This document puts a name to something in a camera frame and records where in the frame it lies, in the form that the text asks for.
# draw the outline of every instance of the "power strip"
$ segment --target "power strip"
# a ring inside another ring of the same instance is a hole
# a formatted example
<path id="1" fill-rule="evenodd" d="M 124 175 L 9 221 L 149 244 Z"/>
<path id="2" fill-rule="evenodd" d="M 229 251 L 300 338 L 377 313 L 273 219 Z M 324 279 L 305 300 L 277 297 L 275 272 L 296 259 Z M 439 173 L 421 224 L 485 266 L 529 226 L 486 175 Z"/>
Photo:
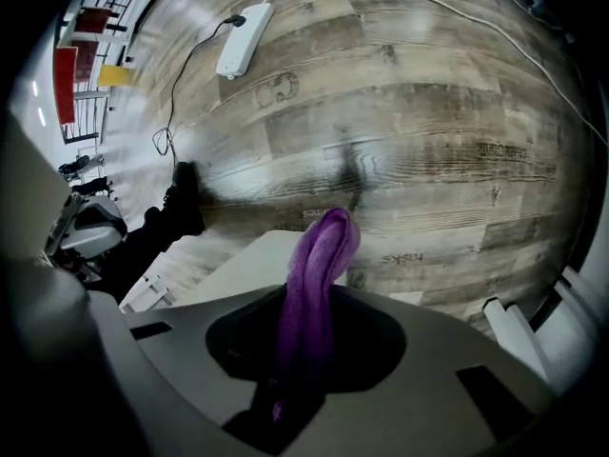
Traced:
<path id="1" fill-rule="evenodd" d="M 229 80 L 246 74 L 251 56 L 272 14 L 273 8 L 270 4 L 254 5 L 244 9 L 242 16 L 246 18 L 246 22 L 230 31 L 216 67 L 218 74 L 226 76 Z"/>

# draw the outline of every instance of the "purple cloth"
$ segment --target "purple cloth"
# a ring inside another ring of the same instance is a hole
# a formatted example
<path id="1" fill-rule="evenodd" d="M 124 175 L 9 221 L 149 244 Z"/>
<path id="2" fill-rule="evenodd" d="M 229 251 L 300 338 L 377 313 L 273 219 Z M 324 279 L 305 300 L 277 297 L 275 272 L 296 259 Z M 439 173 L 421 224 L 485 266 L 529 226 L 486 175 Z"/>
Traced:
<path id="1" fill-rule="evenodd" d="M 360 231 L 341 208 L 328 211 L 299 241 L 289 264 L 287 295 L 278 325 L 278 382 L 288 379 L 296 366 L 304 371 L 308 386 L 321 382 L 334 349 L 328 291 L 346 270 L 359 244 Z M 274 420 L 280 418 L 281 406 L 279 402 L 273 408 Z"/>

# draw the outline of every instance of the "metal railing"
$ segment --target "metal railing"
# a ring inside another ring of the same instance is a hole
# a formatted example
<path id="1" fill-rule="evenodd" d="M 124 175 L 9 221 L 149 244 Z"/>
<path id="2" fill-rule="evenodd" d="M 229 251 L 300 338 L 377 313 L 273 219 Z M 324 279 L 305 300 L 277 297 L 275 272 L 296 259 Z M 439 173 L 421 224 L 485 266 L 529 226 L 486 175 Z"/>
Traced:
<path id="1" fill-rule="evenodd" d="M 132 2 L 133 0 L 107 0 L 105 4 L 100 5 L 101 0 L 96 0 L 96 7 L 111 9 L 113 12 L 104 30 L 105 34 L 121 35 L 128 31 L 124 21 Z M 104 64 L 115 65 L 122 62 L 124 49 L 117 44 L 100 42 L 95 54 L 91 78 L 86 83 L 75 84 L 74 92 L 109 91 L 109 87 L 97 86 L 97 78 Z M 106 120 L 108 97 L 77 100 L 74 102 L 74 107 L 75 122 L 61 127 L 64 143 L 71 144 L 101 137 Z"/>

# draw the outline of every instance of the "wood plank flooring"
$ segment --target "wood plank flooring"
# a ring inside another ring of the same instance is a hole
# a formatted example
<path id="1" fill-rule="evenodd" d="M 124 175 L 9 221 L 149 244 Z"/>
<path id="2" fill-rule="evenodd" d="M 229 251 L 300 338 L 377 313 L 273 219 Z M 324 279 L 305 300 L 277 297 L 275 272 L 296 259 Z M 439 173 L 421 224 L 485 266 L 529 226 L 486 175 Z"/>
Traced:
<path id="1" fill-rule="evenodd" d="M 173 81 L 220 19 L 262 0 L 158 0 L 115 91 L 107 173 L 131 228 L 159 205 L 171 158 L 150 136 Z M 585 112 L 560 39 L 511 0 L 444 0 L 493 22 Z M 207 231 L 151 267 L 175 296 L 269 229 L 351 210 L 357 288 L 484 329 L 491 296 L 530 314 L 577 238 L 591 136 L 541 73 L 489 28 L 424 0 L 274 0 L 247 74 L 215 74 L 228 28 L 191 59 L 172 129 L 195 161 Z"/>

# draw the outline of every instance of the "black boot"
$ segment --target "black boot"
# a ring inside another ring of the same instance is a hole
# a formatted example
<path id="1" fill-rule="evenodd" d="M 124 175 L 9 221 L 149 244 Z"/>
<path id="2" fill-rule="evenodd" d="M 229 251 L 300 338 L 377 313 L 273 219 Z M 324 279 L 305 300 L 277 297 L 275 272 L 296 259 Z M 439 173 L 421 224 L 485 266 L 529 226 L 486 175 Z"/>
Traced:
<path id="1" fill-rule="evenodd" d="M 199 181 L 192 163 L 176 165 L 162 213 L 167 218 L 174 240 L 183 235 L 200 235 L 205 230 L 199 210 Z"/>

